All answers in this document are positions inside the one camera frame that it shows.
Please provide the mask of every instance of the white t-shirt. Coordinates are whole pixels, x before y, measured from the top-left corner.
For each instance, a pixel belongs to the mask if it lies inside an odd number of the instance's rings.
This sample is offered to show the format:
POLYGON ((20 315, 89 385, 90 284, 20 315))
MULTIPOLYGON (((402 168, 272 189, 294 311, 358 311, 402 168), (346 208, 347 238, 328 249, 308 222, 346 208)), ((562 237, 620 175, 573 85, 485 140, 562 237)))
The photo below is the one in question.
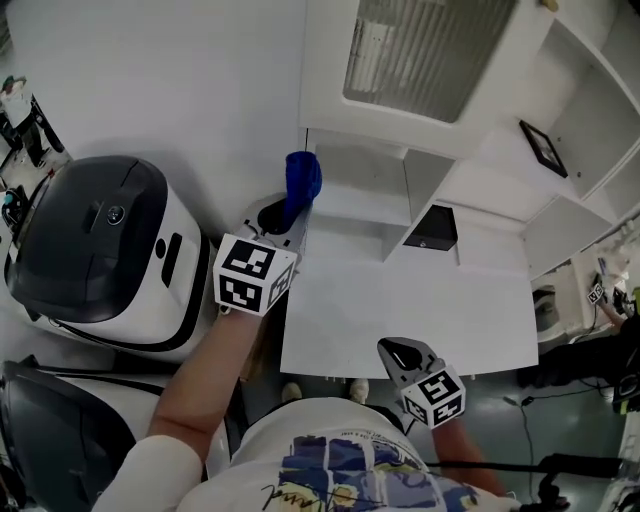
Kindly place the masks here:
POLYGON ((166 436, 139 442, 93 512, 518 510, 520 504, 429 473, 377 412, 340 398, 290 403, 254 424, 226 471, 166 436))
POLYGON ((24 82, 15 82, 11 94, 4 91, 0 93, 0 101, 14 128, 31 114, 31 96, 33 95, 24 82))

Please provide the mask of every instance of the black object in drawer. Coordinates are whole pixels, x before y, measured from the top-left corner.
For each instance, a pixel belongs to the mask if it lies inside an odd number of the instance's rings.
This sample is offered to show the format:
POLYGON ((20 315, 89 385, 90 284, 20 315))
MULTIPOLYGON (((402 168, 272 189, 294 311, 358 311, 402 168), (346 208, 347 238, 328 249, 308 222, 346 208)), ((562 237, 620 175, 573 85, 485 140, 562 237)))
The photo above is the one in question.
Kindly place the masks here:
POLYGON ((453 210, 444 206, 432 206, 404 242, 404 245, 448 251, 458 241, 453 210))

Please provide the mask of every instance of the white table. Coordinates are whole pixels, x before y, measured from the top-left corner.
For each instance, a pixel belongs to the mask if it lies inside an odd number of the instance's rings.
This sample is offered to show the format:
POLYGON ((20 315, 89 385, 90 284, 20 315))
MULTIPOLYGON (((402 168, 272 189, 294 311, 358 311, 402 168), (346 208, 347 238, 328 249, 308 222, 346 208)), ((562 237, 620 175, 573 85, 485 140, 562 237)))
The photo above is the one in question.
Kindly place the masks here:
POLYGON ((291 287, 281 370, 386 378, 385 336, 428 343, 461 375, 538 362, 526 276, 458 266, 449 252, 401 247, 385 263, 306 257, 291 287))

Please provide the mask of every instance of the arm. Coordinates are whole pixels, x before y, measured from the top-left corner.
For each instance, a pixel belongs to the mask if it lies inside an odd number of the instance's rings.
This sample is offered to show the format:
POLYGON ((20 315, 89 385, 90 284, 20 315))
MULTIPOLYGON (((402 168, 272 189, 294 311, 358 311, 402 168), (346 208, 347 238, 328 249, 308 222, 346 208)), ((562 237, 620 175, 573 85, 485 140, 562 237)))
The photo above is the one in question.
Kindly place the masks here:
MULTIPOLYGON (((480 449, 471 441, 459 419, 440 425, 432 433, 440 462, 484 462, 480 449)), ((442 474, 451 480, 472 485, 496 496, 505 496, 507 493, 498 480, 498 475, 491 469, 443 468, 442 474)))
POLYGON ((602 312, 605 315, 607 315, 607 318, 611 320, 611 323, 613 324, 613 327, 616 330, 616 332, 620 332, 622 324, 624 323, 624 319, 620 317, 613 310, 613 308, 609 304, 607 304, 604 300, 600 300, 597 304, 600 307, 600 309, 602 309, 602 312))
POLYGON ((233 310, 218 317, 162 393, 150 436, 179 439, 206 460, 261 321, 233 310))

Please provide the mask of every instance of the picture frame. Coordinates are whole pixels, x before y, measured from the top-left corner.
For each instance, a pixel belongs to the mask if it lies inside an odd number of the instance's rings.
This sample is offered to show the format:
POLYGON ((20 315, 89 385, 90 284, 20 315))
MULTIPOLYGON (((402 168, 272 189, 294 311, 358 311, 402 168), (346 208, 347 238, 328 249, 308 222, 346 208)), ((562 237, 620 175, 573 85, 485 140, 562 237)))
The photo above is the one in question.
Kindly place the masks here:
POLYGON ((551 169, 558 176, 567 178, 569 176, 567 170, 564 168, 560 155, 558 155, 549 136, 526 121, 521 120, 519 124, 538 162, 547 169, 551 169))

